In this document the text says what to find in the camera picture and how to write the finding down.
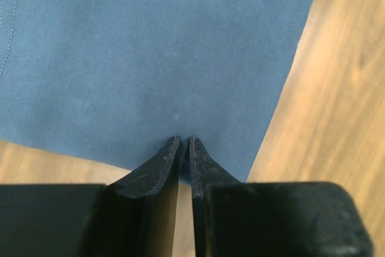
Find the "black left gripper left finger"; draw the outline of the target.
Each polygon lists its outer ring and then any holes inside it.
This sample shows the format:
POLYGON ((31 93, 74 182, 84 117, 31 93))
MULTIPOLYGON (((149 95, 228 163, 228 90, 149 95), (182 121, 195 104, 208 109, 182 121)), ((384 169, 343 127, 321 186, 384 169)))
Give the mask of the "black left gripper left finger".
POLYGON ((180 138, 110 185, 1 186, 2 256, 171 256, 180 138))

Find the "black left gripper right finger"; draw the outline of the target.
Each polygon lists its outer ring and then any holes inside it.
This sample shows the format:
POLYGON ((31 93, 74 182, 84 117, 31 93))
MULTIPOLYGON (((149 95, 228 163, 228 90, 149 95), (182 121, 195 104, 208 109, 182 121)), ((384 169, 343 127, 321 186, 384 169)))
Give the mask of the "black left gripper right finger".
POLYGON ((197 256, 372 256, 351 195, 332 182, 243 183, 189 140, 197 256))

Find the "blue-grey t-shirt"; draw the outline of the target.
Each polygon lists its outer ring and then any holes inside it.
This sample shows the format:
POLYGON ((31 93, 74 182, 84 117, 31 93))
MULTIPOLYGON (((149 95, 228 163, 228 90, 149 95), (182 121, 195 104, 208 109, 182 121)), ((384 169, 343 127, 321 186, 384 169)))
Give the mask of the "blue-grey t-shirt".
POLYGON ((132 170, 198 137, 246 180, 313 0, 1 0, 1 138, 132 170))

